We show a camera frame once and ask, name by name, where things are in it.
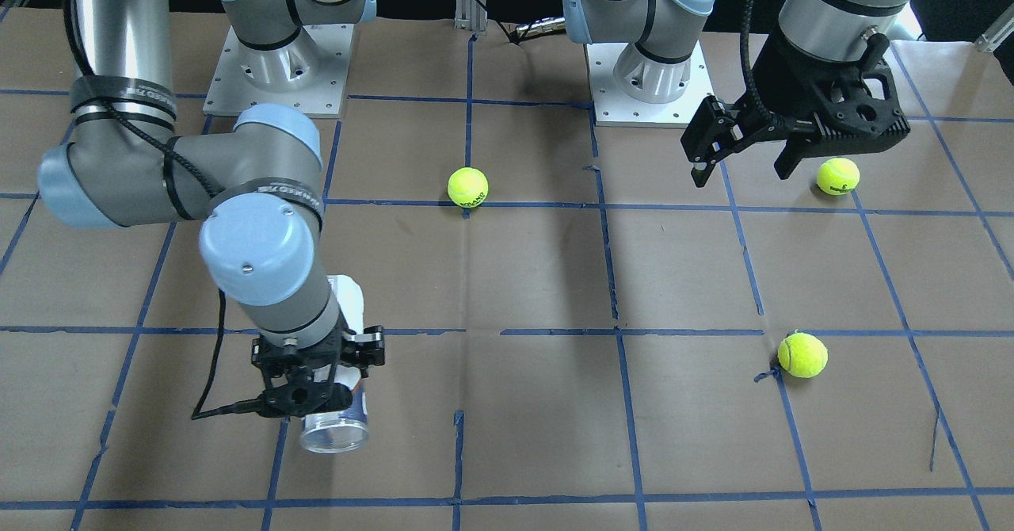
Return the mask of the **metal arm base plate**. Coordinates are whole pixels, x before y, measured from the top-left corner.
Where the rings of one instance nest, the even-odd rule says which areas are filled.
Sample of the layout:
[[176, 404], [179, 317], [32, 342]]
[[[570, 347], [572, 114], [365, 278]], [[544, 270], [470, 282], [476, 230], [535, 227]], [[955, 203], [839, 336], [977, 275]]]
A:
[[714, 93], [700, 43], [687, 60], [655, 62], [634, 44], [587, 44], [595, 120], [612, 127], [685, 128]]
[[229, 30], [203, 111], [236, 117], [257, 104], [278, 104], [314, 119], [343, 112], [355, 25], [309, 25], [292, 44], [258, 51]]

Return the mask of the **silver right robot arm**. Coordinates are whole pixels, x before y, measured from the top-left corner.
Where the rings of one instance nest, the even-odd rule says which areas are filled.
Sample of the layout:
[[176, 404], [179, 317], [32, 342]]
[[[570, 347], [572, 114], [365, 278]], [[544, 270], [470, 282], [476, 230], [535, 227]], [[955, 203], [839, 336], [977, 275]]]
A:
[[320, 264], [320, 134], [294, 106], [256, 102], [224, 134], [177, 136], [167, 0], [63, 0], [78, 77], [76, 138], [44, 153], [37, 191], [72, 227], [198, 220], [198, 247], [219, 292], [258, 329], [251, 364], [264, 389], [205, 409], [307, 418], [364, 403], [385, 362], [383, 327], [345, 317]]

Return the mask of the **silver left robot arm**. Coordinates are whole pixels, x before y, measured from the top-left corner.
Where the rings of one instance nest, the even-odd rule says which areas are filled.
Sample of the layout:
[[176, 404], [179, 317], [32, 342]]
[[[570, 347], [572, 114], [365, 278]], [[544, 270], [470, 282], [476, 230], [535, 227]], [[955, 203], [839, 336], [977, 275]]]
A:
[[[910, 0], [785, 0], [749, 58], [756, 0], [745, 0], [739, 58], [745, 93], [703, 98], [680, 139], [692, 180], [760, 142], [781, 141], [774, 167], [789, 178], [803, 159], [881, 153], [910, 134], [885, 53]], [[689, 61], [716, 0], [562, 0], [577, 44], [624, 46], [613, 72], [626, 95], [667, 104], [684, 93]]]

